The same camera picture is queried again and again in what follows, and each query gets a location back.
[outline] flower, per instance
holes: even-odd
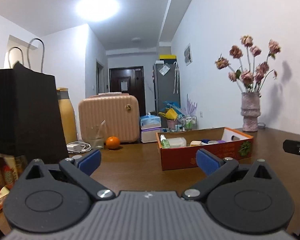
[[[256,57],[256,56],[258,56],[258,55],[260,55],[261,54],[261,49],[258,47],[258,46],[252,46],[251,48],[250,48],[250,51],[251,51],[251,53],[252,53],[252,55],[254,56],[254,57]]]
[[[233,58],[241,58],[243,56],[242,50],[236,45],[232,46],[229,53],[230,53],[230,56],[232,56]]]
[[[270,40],[269,41],[269,50],[271,54],[277,54],[281,52],[281,47],[279,46],[279,43],[274,41],[274,40]]]
[[[232,82],[236,82],[237,81],[237,76],[234,72],[229,72],[229,79],[232,81]]]
[[[256,72],[262,72],[263,74],[267,73],[269,71],[269,65],[267,62],[263,62],[256,68]]]
[[[241,80],[243,82],[243,84],[247,87],[248,85],[253,83],[253,75],[249,70],[245,70],[242,74],[241,74]]]
[[[241,37],[241,43],[245,47],[251,47],[253,45],[253,38],[249,35]]]
[[[215,62],[218,69],[223,69],[225,67],[228,67],[230,65],[229,60],[227,60],[224,57],[221,57]]]
[[[254,76],[254,80],[259,83],[261,80],[265,77],[265,74],[263,72],[257,72]]]

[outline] gray refrigerator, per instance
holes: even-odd
[[[163,68],[163,64],[155,64],[153,66],[154,73],[154,101],[155,101],[155,114],[165,109],[164,101],[173,101],[180,105],[180,85],[179,93],[177,94],[177,88],[173,93],[174,79],[175,79],[175,65],[169,64],[170,70],[162,75],[159,71]],[[168,127],[167,121],[164,117],[161,117],[161,126],[163,128]]]

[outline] brown tabletop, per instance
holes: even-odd
[[[300,135],[274,129],[251,133],[255,137],[252,158],[241,160],[251,163],[265,159],[277,173],[294,203],[295,212],[288,232],[300,230],[300,156],[282,150],[285,139],[300,140]],[[199,168],[162,171],[156,143],[126,144],[117,151],[102,150],[101,166],[92,178],[116,193],[120,190],[183,190],[205,177]],[[7,234],[10,228],[0,213],[0,229]]]

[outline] white charging cable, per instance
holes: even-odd
[[[83,147],[80,151],[75,151],[74,147],[81,146]],[[91,145],[89,143],[84,142],[72,142],[67,144],[68,153],[76,154],[76,153],[86,153],[91,151]]]

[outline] thermos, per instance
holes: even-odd
[[[61,114],[62,128],[66,143],[78,140],[75,115],[67,88],[57,88],[58,102]]]

